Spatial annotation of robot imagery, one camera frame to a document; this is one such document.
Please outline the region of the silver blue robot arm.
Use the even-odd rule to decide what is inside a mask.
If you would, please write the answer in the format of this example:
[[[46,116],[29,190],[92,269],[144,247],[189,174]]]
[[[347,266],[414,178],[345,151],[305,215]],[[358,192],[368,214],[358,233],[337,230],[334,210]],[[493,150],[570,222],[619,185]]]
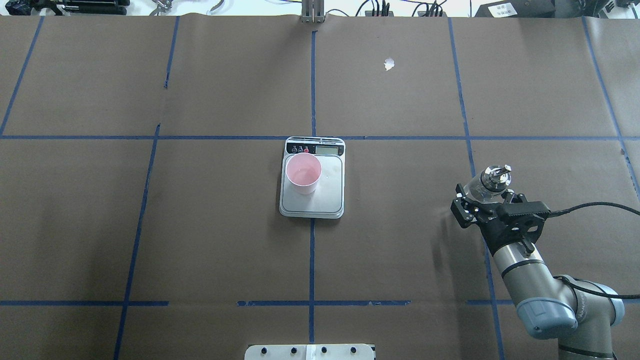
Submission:
[[[557,340],[560,360],[614,360],[611,328],[626,308],[607,285],[553,275],[536,243],[554,213],[507,190],[496,202],[480,202],[461,184],[451,212],[462,228],[476,225],[493,258],[515,312],[530,337]]]

